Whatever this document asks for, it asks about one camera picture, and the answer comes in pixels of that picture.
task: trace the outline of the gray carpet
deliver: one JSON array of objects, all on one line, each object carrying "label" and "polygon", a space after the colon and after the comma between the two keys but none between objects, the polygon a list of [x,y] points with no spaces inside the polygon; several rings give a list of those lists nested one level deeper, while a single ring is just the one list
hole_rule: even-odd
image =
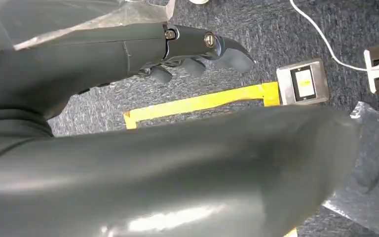
[{"label": "gray carpet", "polygon": [[[364,67],[363,51],[379,44],[379,0],[297,0],[316,20],[341,60]],[[291,8],[288,0],[210,0],[194,5],[177,0],[175,24],[206,28],[234,38],[257,61],[255,69],[239,74],[207,63],[202,78],[174,70],[169,84],[131,78],[75,96],[65,111],[51,121],[55,134],[85,134],[125,128],[122,113],[148,105],[202,95],[246,85],[275,81],[278,67],[320,57],[325,62],[331,100],[328,106],[351,111],[358,101],[379,108],[379,96],[370,93],[366,73],[337,65],[312,26]],[[144,121],[148,126],[213,116],[259,106],[240,102],[204,112]],[[300,236],[377,236],[337,214],[320,209],[299,228]]]}]

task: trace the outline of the yellow tape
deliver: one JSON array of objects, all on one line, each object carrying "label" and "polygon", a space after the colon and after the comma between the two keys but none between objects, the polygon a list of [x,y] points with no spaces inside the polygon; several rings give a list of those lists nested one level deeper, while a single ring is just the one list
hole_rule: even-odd
[{"label": "yellow tape", "polygon": [[263,99],[265,106],[280,105],[278,83],[269,82],[251,85],[164,104],[152,105],[125,112],[123,116],[127,129],[135,129],[139,121],[210,109],[235,101],[255,99]]},{"label": "yellow tape", "polygon": [[288,234],[285,235],[285,237],[298,237],[297,229],[290,231]]}]

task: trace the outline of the metal bolt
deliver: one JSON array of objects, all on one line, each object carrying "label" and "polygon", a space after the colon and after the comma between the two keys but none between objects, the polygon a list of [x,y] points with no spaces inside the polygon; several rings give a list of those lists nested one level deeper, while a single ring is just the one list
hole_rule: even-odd
[{"label": "metal bolt", "polygon": [[204,36],[204,42],[207,47],[214,48],[216,46],[216,37],[213,33],[207,32]]},{"label": "metal bolt", "polygon": [[176,33],[173,30],[167,30],[165,36],[167,40],[174,40],[176,38]]},{"label": "metal bolt", "polygon": [[152,70],[150,68],[143,68],[139,70],[136,76],[140,78],[145,78],[145,77],[150,76],[151,73],[152,73]]}]

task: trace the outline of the plastic sheet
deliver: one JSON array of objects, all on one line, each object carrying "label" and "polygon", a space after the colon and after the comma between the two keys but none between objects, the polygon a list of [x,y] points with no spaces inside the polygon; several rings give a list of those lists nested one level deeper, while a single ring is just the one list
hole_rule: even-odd
[{"label": "plastic sheet", "polygon": [[360,155],[346,187],[324,206],[379,234],[379,111],[359,102],[351,117],[361,123]]},{"label": "plastic sheet", "polygon": [[23,49],[72,31],[168,21],[166,6],[147,0],[0,0],[0,50]]}]

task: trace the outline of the white plug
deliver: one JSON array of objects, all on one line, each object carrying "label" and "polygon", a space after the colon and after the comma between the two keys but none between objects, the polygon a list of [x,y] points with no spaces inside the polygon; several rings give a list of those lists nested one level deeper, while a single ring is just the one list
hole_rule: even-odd
[{"label": "white plug", "polygon": [[189,1],[195,4],[206,4],[208,3],[209,0],[189,0]]}]

